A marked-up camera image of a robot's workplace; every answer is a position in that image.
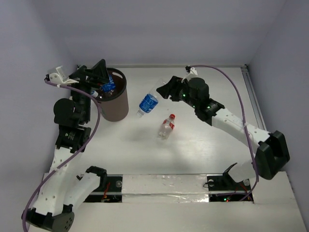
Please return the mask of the blue label bottle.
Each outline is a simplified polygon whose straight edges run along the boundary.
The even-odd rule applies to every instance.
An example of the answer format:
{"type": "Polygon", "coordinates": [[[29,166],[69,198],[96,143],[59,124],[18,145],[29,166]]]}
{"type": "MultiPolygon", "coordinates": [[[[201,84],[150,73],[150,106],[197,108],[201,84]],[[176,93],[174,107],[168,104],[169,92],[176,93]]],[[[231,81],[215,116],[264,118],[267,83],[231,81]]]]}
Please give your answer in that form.
{"type": "Polygon", "coordinates": [[[137,111],[137,116],[139,118],[150,113],[158,105],[158,103],[163,100],[163,97],[157,92],[157,89],[165,84],[166,82],[163,79],[159,79],[152,89],[145,95],[140,102],[139,109],[137,111]]]}
{"type": "Polygon", "coordinates": [[[109,82],[107,84],[102,85],[101,89],[105,93],[114,91],[116,89],[114,80],[111,75],[109,75],[109,82]]]}

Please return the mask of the red cap clear bottle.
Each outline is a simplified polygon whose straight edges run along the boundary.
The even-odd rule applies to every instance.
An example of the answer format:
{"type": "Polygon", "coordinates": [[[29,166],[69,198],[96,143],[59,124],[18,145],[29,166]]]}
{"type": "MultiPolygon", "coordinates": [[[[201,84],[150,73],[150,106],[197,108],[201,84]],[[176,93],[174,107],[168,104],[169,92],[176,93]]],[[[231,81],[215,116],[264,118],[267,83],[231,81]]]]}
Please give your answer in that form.
{"type": "Polygon", "coordinates": [[[163,123],[161,124],[159,130],[158,130],[158,137],[161,140],[167,140],[170,134],[172,133],[174,127],[175,127],[175,115],[170,114],[168,118],[166,118],[163,123]]]}

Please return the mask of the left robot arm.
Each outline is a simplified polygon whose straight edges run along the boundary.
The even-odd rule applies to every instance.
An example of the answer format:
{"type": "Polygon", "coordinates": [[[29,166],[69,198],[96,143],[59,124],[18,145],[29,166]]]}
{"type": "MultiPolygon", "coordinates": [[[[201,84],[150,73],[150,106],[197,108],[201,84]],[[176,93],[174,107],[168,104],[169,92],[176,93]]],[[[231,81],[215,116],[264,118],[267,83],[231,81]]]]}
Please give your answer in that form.
{"type": "Polygon", "coordinates": [[[77,209],[89,194],[106,188],[105,169],[91,166],[81,176],[77,176],[76,170],[87,144],[96,133],[96,128],[87,126],[91,104],[97,104],[91,91],[108,80],[103,59],[92,68],[81,66],[70,75],[66,75],[60,66],[47,73],[45,83],[68,89],[70,97],[59,99],[54,105],[54,122],[59,128],[54,157],[49,172],[22,213],[24,231],[28,230],[28,225],[49,232],[69,231],[77,209]]]}

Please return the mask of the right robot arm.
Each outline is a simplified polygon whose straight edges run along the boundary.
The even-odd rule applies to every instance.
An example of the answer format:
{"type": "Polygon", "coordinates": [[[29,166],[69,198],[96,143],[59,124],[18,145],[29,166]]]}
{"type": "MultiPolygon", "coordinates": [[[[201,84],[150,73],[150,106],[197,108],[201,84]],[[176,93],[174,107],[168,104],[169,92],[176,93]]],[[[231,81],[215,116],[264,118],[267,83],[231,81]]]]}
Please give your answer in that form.
{"type": "Polygon", "coordinates": [[[290,160],[285,136],[280,131],[270,133],[244,122],[209,95],[209,86],[199,77],[184,80],[173,76],[156,90],[164,99],[183,101],[195,110],[201,121],[220,129],[246,145],[253,158],[243,164],[232,164],[222,178],[226,189],[234,189],[247,178],[273,177],[290,160]]]}

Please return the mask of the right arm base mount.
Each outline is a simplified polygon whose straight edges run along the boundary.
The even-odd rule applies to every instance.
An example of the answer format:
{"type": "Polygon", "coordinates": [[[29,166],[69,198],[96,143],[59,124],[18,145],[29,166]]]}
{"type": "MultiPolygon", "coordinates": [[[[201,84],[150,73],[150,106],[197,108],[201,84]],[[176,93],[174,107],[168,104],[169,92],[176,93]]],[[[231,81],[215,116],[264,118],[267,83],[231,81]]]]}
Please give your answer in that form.
{"type": "Polygon", "coordinates": [[[253,202],[253,195],[251,193],[242,200],[251,191],[249,179],[235,182],[227,175],[208,175],[203,187],[209,191],[210,202],[253,202]]]}

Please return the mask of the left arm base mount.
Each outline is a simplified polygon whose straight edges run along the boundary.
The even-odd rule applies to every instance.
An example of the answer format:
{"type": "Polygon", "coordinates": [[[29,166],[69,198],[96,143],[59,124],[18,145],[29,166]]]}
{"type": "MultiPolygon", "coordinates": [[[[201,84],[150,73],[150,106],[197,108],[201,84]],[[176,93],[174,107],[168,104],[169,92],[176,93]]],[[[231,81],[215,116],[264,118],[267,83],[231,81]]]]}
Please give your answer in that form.
{"type": "Polygon", "coordinates": [[[100,185],[89,194],[85,203],[121,203],[122,202],[122,175],[108,175],[105,186],[100,185]]]}

